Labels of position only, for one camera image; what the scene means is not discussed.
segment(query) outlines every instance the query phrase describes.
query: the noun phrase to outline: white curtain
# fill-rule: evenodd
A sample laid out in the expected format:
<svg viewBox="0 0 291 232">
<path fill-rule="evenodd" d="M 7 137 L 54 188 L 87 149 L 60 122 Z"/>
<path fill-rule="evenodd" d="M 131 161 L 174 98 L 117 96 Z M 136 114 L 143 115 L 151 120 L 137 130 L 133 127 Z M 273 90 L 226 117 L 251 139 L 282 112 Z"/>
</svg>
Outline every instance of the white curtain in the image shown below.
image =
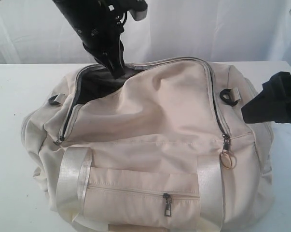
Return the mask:
<svg viewBox="0 0 291 232">
<path fill-rule="evenodd" d="M 286 60 L 291 65 L 291 0 L 147 0 L 148 17 L 129 17 L 126 62 L 175 56 L 210 61 Z M 0 1 L 0 63 L 88 63 L 51 0 Z"/>
</svg>

